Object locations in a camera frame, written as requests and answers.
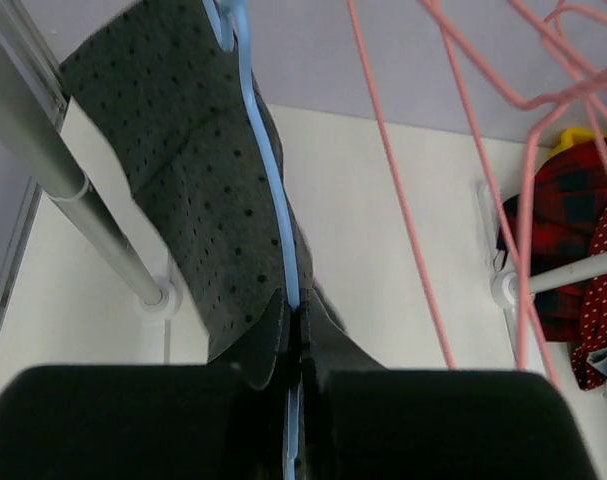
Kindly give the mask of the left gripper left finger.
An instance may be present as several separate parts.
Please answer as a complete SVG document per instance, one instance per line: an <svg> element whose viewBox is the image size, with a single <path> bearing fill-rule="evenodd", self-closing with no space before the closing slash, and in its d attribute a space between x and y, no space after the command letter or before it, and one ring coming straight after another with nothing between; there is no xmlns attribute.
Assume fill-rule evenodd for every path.
<svg viewBox="0 0 607 480"><path fill-rule="evenodd" d="M208 363L229 366L252 389L266 389L287 343L288 304L283 290L277 289L260 318L221 353L211 356Z"/></svg>

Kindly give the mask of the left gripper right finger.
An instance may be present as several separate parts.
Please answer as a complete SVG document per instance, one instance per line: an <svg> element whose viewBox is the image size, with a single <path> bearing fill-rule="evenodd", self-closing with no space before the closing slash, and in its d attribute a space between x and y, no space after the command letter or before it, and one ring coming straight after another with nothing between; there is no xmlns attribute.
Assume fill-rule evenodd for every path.
<svg viewBox="0 0 607 480"><path fill-rule="evenodd" d="M300 336L304 389L320 392L334 371L385 367L355 343L318 289L301 291Z"/></svg>

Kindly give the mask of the red black plaid skirt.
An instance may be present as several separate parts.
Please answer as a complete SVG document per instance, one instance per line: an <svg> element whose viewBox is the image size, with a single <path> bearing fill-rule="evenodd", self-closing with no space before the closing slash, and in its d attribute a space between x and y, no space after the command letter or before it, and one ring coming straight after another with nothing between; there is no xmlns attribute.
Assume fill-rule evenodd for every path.
<svg viewBox="0 0 607 480"><path fill-rule="evenodd" d="M590 253L597 223L607 207L607 175L593 141L547 160L535 175L531 267L533 275L578 261ZM535 296L545 338L577 342L586 282Z"/></svg>

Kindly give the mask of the red polka dot skirt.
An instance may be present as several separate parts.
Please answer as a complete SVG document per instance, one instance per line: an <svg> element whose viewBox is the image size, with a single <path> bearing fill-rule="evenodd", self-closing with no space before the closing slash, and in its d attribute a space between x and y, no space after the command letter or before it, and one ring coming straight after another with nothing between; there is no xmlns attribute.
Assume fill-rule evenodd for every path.
<svg viewBox="0 0 607 480"><path fill-rule="evenodd" d="M594 257L607 252L607 207L599 218L588 254ZM580 389L593 390L587 385L586 360L590 352L607 347L607 273L588 280L579 309L579 344L570 360Z"/></svg>

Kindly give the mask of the dark grey dotted skirt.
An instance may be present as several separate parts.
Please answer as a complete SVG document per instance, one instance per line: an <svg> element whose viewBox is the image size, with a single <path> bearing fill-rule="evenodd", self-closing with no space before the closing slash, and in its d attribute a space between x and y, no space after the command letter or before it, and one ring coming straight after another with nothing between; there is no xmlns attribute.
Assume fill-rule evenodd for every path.
<svg viewBox="0 0 607 480"><path fill-rule="evenodd" d="M217 357L281 320L275 208L235 54L198 1L140 1L63 63L69 94L115 151L137 206L168 246Z"/></svg>

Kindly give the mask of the blue wire hanger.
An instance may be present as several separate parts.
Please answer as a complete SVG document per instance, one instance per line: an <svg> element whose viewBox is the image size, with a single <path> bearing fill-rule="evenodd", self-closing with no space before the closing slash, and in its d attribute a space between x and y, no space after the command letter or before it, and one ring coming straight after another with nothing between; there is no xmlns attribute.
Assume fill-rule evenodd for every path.
<svg viewBox="0 0 607 480"><path fill-rule="evenodd" d="M220 49L238 51L240 88L247 117L252 128L270 188L280 235L287 302L290 312L299 313L301 306L294 230L286 195L276 163L274 150L260 113L252 74L251 29L244 1L205 1L210 26ZM297 333L287 335L288 381L284 418L283 477L297 477L300 434L300 340Z"/></svg>

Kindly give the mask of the pink hanger with plaid skirt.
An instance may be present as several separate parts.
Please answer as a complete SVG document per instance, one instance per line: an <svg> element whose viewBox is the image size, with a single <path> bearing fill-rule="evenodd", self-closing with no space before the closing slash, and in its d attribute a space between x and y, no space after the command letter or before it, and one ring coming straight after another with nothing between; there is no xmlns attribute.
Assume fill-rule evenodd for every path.
<svg viewBox="0 0 607 480"><path fill-rule="evenodd" d="M503 238L506 241L512 262L516 267L517 295L515 314L515 361L519 370L544 372L548 376L554 375L553 365L549 357L546 341L538 314L534 308L530 285L530 257L532 238L532 218L534 202L534 155L539 137L543 130L564 114L569 105L577 100L586 102L586 112L591 114L594 109L601 112L607 120L607 107L599 100L596 92L607 89L607 68L597 71L568 43L562 33L551 29L545 21L535 15L524 2L512 1L510 6L515 9L525 21L532 26L539 36L543 46L555 61L566 68L574 83L567 88L552 93L545 93L526 100L512 89L504 79L491 67L476 48L463 36L457 27L447 18L440 9L437 1L425 1L424 7L432 18L438 23L443 41L451 61L455 80L459 87L459 94L468 123L472 130L474 140L480 141L480 134L473 118L473 112L468 105L467 94L456 66L456 58L451 44L455 43L468 59L485 76L486 80L497 92L512 106L523 110L534 110L544 104L552 106L552 110L529 131L522 158L522 180L519 192L518 228L513 234L507 223L502 201L495 198L495 206L499 216L499 223Z"/></svg>

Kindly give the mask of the pink hanger with grey-blue skirt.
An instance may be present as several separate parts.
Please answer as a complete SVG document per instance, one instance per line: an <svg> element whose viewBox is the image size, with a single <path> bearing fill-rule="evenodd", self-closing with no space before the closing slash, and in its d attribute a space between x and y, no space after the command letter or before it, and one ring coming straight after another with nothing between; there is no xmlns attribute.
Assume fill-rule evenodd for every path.
<svg viewBox="0 0 607 480"><path fill-rule="evenodd" d="M443 361L448 369L455 367L454 357L451 351L449 341L445 332L445 327L440 315L440 311L437 305L436 297L429 280L424 257L420 248L419 238L416 228L412 221L411 212L407 202L407 197L403 188L402 179L400 176L399 168L394 156L392 144L387 132L382 107L379 99L379 95L376 88L374 75L369 63L367 48L362 35L362 30L358 18L356 6L352 0L347 0L347 8L349 12L350 22L354 33L354 38L357 45L359 59L362 66L362 71L367 85L367 90L370 98L370 102L375 115L375 120L379 130L380 139L385 152L388 168L390 171L393 187L397 197L398 205L404 222L406 234L411 246L414 262L417 268L417 273L421 286L423 289L424 297L427 302L427 307L432 319L433 327L436 333L436 337L441 349Z"/></svg>

